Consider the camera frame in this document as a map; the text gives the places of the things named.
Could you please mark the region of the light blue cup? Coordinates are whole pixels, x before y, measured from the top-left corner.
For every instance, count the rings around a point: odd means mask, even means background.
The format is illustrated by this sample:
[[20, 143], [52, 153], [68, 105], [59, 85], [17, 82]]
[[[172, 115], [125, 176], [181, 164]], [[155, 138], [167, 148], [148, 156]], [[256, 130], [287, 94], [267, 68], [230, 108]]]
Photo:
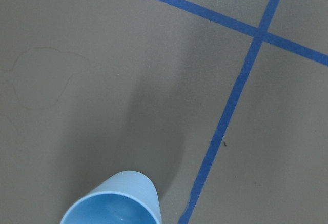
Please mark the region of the light blue cup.
[[61, 223], [162, 223], [159, 198], [152, 181], [136, 171], [119, 172], [64, 214]]

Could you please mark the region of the brown table mat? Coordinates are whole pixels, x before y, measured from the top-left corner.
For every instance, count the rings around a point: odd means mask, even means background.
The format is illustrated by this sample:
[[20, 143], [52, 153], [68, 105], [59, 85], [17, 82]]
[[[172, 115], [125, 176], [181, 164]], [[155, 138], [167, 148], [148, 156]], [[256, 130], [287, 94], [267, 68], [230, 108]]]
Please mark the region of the brown table mat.
[[1, 223], [125, 170], [163, 223], [327, 223], [327, 0], [1, 0]]

